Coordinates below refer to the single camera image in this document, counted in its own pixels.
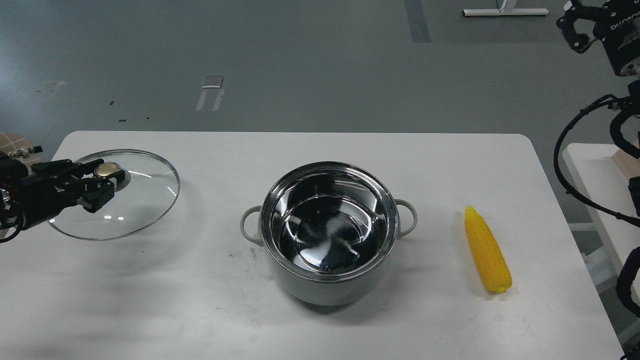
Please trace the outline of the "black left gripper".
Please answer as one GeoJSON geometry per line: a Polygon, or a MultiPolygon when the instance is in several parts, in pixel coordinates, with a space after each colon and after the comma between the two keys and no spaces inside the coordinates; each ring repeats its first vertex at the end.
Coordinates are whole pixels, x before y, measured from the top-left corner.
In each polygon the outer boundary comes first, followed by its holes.
{"type": "Polygon", "coordinates": [[[1,229],[24,231],[76,206],[90,214],[98,212],[127,179],[124,170],[106,177],[94,175],[104,163],[103,159],[38,162],[29,173],[27,166],[18,160],[2,160],[1,229]]]}

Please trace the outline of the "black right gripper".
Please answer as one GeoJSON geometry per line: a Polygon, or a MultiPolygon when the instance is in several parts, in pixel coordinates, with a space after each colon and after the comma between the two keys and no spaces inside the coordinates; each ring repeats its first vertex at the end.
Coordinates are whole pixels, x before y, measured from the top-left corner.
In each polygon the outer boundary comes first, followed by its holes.
{"type": "Polygon", "coordinates": [[[567,0],[556,27],[571,50],[585,53],[598,39],[617,76],[638,76],[640,57],[640,3],[606,2],[602,7],[567,0]],[[595,23],[592,34],[577,32],[575,23],[595,23]]]}

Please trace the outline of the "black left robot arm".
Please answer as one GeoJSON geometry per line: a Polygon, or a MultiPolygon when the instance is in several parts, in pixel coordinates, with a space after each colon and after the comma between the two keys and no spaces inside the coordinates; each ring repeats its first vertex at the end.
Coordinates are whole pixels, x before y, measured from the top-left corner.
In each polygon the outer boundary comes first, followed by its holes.
{"type": "Polygon", "coordinates": [[[1,239],[2,243],[50,221],[66,208],[80,206],[95,214],[130,182],[128,171],[103,158],[85,162],[62,159],[31,166],[21,161],[41,152],[41,146],[32,146],[1,153],[1,229],[14,230],[1,239]]]}

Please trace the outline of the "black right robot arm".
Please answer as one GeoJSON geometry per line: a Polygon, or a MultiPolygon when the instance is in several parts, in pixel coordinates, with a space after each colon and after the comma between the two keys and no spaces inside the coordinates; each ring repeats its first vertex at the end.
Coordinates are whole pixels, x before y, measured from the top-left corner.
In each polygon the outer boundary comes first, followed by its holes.
{"type": "MultiPolygon", "coordinates": [[[[564,5],[564,14],[557,19],[556,25],[563,39],[574,52],[583,54],[593,43],[599,41],[616,76],[638,77],[639,18],[640,5],[637,0],[606,0],[600,7],[585,6],[580,0],[569,0],[564,5]]],[[[628,141],[622,133],[624,123],[632,117],[639,116],[639,80],[633,80],[627,86],[627,90],[627,96],[604,95],[579,110],[562,130],[554,145],[553,170],[566,194],[588,207],[639,226],[638,218],[603,207],[575,189],[564,176],[559,160],[563,142],[569,132],[581,119],[605,106],[617,111],[617,115],[609,125],[609,134],[614,145],[630,157],[639,158],[639,147],[628,141]]]]}

